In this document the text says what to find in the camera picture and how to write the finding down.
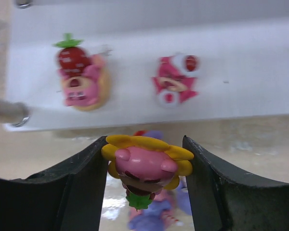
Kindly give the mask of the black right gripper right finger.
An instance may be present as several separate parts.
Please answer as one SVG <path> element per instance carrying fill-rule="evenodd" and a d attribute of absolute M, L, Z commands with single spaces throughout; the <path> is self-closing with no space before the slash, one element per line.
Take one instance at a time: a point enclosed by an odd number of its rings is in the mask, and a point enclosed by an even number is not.
<path fill-rule="evenodd" d="M 245 171 L 184 136 L 194 154 L 187 186 L 196 231 L 289 231 L 289 183 Z"/>

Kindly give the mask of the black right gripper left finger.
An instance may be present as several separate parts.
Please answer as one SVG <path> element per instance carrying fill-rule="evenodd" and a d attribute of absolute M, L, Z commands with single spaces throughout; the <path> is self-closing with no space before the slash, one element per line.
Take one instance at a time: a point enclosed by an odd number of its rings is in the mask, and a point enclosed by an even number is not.
<path fill-rule="evenodd" d="M 26 179 L 0 179 L 0 231 L 96 231 L 108 162 L 100 137 Z"/>

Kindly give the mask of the pink bear sunflower toy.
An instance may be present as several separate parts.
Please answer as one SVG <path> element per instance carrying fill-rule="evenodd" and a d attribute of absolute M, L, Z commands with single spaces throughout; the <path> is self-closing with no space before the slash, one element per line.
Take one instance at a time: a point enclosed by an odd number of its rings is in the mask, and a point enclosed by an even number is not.
<path fill-rule="evenodd" d="M 180 177 L 193 172 L 194 154 L 163 141 L 161 131 L 138 131 L 134 135 L 107 136 L 102 156 L 108 173 L 121 180 L 129 206 L 147 209 L 163 189 L 173 190 Z"/>

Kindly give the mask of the pink bear strawberry donut toy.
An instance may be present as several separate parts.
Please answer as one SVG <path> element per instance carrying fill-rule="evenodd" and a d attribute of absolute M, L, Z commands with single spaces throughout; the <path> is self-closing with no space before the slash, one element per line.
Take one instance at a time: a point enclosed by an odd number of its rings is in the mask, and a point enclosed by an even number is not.
<path fill-rule="evenodd" d="M 60 51 L 56 60 L 61 79 L 65 106 L 79 111 L 102 107 L 109 99 L 111 76 L 106 57 L 110 49 L 90 55 L 80 45 L 82 40 L 64 33 L 63 40 L 54 44 Z"/>

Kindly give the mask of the pink bear santa hat toy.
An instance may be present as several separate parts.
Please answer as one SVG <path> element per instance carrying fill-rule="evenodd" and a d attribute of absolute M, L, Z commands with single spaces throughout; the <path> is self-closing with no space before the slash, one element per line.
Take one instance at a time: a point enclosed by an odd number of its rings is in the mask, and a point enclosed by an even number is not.
<path fill-rule="evenodd" d="M 162 107 L 175 108 L 198 96 L 194 86 L 200 61 L 195 55 L 178 53 L 159 59 L 157 75 L 152 77 L 156 98 Z"/>

